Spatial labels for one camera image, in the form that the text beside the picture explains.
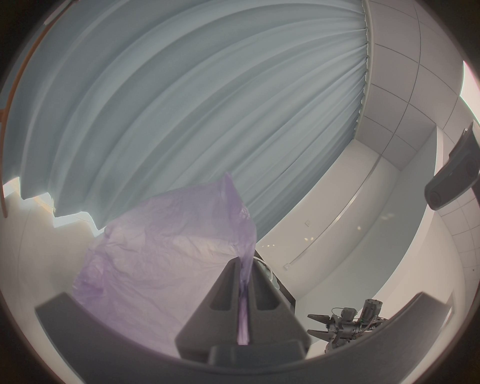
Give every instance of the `purple plastic bag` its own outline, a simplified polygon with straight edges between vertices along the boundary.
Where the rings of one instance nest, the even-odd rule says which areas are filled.
[[[228,261],[246,289],[256,228],[230,175],[167,192],[113,220],[88,249],[73,296],[95,317],[153,350],[179,356],[175,337]],[[240,295],[239,344],[248,343]]]

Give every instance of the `brown rod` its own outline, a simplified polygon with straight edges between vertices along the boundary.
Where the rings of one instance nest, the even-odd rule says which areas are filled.
[[[28,65],[28,62],[32,58],[34,52],[38,48],[38,45],[41,43],[43,38],[46,36],[48,31],[52,28],[52,26],[57,22],[57,20],[67,11],[67,9],[70,8],[70,6],[74,2],[71,2],[68,4],[58,15],[55,19],[51,21],[50,24],[48,24],[45,29],[42,31],[40,36],[37,37],[35,40],[35,43],[32,45],[30,50],[28,51],[22,66],[18,70],[17,75],[15,76],[15,80],[13,81],[12,88],[10,89],[10,93],[8,94],[8,99],[7,99],[7,104],[5,106],[5,109],[2,111],[0,114],[0,121],[1,121],[1,130],[0,130],[0,203],[1,203],[1,210],[3,212],[3,217],[7,218],[8,212],[7,212],[7,205],[5,203],[5,195],[3,193],[3,178],[2,178],[2,170],[3,170],[3,143],[5,141],[5,132],[7,130],[7,119],[8,119],[8,114],[10,112],[10,107],[12,106],[12,101],[13,97],[15,96],[15,91],[17,90],[18,84],[20,82],[20,79],[22,78],[23,73],[25,72],[25,69]]]

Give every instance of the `blue-gray curtain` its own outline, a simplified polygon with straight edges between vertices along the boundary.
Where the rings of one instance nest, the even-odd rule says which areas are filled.
[[[261,238],[353,138],[366,45],[360,0],[82,0],[21,79],[4,182],[101,228],[229,172]]]

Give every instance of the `cylindrical motor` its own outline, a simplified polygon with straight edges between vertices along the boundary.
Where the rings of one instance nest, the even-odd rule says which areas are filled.
[[[379,300],[374,299],[367,299],[365,300],[365,304],[363,305],[363,310],[361,311],[360,315],[360,323],[368,324],[372,319],[380,314],[380,310],[382,309],[382,302]]]

